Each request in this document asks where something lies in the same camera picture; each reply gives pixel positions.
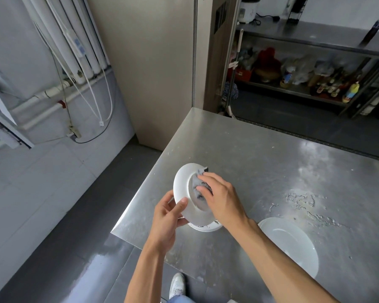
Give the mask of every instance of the dark floor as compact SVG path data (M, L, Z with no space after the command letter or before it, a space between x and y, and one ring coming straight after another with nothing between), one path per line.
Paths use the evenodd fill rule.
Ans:
M0 302L123 302L141 250L110 231L160 154L134 137L0 291ZM177 272L164 264L162 299ZM196 302L228 301L189 277L187 293Z
M239 85L233 114L251 122L329 143L379 159L379 120L337 116L338 106L311 99Z

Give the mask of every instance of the white rice cooker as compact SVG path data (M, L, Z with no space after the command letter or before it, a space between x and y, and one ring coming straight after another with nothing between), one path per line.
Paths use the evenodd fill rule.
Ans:
M260 0L241 0L238 21L250 23L257 13L257 5Z

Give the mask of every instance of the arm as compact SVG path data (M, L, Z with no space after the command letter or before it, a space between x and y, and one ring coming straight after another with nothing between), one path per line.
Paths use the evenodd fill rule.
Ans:
M188 200L175 204L172 190L154 209L152 228L128 286L125 302L160 302L163 262L175 241L175 229L188 223L181 212Z
M197 187L215 218L245 250L276 302L337 302L247 217L230 183L215 173L199 178L212 188L213 195L207 188Z

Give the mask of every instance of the gray cloth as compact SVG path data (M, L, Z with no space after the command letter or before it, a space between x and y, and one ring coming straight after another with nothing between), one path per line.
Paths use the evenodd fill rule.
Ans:
M208 172L207 167L205 167L204 169L199 169L195 174L192 175L191 178L192 178L192 189L194 190L196 198L198 200L205 202L205 204L206 204L207 201L205 200L204 196L196 189L197 186L203 186L203 187L208 188L208 190L212 193L212 188L207 183L201 181L198 178L198 175L202 175L202 174L204 174L204 172Z

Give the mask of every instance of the white shoe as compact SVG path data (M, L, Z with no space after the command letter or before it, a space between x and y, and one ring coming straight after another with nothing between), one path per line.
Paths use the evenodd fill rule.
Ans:
M170 300L173 296L185 296L185 278L181 273L176 273L172 277L168 299Z

